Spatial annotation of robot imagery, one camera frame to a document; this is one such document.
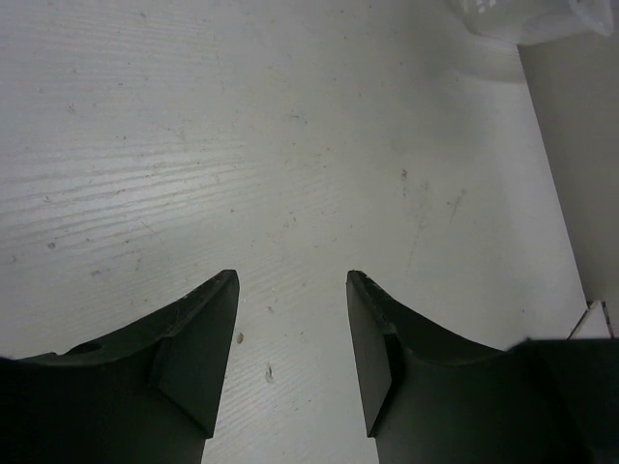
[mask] white object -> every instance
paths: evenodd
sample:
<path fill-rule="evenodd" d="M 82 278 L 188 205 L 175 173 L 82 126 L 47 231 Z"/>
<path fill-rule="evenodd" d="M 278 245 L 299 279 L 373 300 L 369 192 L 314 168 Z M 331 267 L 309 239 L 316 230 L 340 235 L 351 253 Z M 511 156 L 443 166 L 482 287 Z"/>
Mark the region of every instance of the white object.
<path fill-rule="evenodd" d="M 450 0 L 466 27 L 512 44 L 539 44 L 582 32 L 608 37 L 610 0 Z"/>

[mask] white wooden surface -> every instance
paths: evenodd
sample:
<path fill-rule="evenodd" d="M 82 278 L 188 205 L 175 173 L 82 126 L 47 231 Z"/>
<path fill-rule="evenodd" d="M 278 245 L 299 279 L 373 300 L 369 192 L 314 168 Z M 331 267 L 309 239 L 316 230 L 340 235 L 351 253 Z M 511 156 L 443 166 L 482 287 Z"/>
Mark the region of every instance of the white wooden surface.
<path fill-rule="evenodd" d="M 584 309 L 516 50 L 440 1 L 1 5 L 0 353 L 237 269 L 205 462 L 376 461 L 349 269 L 496 347 Z"/>

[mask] gray wall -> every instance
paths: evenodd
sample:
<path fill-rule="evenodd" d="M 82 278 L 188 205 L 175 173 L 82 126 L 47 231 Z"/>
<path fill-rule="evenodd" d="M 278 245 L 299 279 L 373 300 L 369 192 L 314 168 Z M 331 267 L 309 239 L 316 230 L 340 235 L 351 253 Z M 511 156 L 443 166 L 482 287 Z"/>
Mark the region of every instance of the gray wall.
<path fill-rule="evenodd" d="M 619 326 L 619 34 L 520 49 L 587 299 Z"/>

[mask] clear plastic container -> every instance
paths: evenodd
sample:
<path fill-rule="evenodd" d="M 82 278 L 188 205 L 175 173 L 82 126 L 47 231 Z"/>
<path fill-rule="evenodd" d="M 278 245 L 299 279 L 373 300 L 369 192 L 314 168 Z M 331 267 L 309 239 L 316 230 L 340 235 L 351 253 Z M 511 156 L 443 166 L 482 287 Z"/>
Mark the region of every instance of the clear plastic container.
<path fill-rule="evenodd" d="M 586 31 L 614 30 L 611 0 L 448 0 L 476 34 L 538 44 Z"/>

